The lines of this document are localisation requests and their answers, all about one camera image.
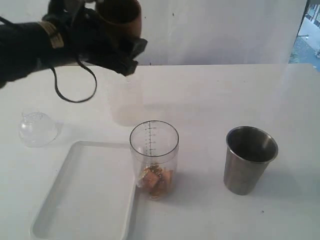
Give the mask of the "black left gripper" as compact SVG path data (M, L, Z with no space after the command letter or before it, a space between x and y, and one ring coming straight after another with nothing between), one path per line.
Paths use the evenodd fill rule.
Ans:
M125 77L135 73L137 56L145 51L144 38L121 38L112 43L113 34L107 32L105 23L96 10L87 8L90 0L51 0L42 21L53 24L55 30L50 40L62 40L63 46L42 54L46 68L86 62Z

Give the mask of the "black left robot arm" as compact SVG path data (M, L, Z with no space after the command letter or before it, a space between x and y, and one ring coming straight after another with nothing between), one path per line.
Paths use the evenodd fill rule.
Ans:
M85 62L132 75L145 51L136 0L51 0L37 22L0 20L0 84L41 70Z

